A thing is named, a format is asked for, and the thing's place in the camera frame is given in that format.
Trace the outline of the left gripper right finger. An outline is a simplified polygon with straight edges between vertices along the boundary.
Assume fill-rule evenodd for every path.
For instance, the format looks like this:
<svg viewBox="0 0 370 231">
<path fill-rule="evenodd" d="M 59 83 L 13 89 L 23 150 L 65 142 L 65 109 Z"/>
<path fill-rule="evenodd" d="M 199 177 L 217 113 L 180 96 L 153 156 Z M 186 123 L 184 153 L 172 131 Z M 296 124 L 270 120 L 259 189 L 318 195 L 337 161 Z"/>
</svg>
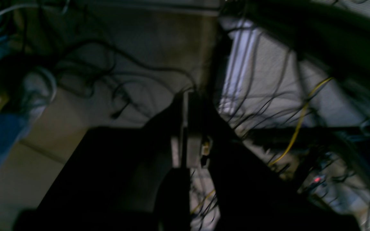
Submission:
<svg viewBox="0 0 370 231">
<path fill-rule="evenodd" d="M 220 209 L 221 231 L 359 231 L 352 215 L 317 207 L 300 196 L 252 151 L 212 102 L 188 94 L 189 126 L 212 140 L 208 170 Z"/>
</svg>

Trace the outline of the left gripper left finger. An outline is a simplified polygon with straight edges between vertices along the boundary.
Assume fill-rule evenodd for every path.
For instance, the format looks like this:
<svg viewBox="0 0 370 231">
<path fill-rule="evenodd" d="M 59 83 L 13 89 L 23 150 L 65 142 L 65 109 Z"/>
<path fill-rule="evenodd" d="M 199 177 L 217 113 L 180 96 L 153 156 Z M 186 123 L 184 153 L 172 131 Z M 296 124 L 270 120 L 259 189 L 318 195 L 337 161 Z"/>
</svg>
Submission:
<svg viewBox="0 0 370 231">
<path fill-rule="evenodd" d="M 184 231 L 185 169 L 173 167 L 183 98 L 141 129 L 89 130 L 15 231 Z"/>
</svg>

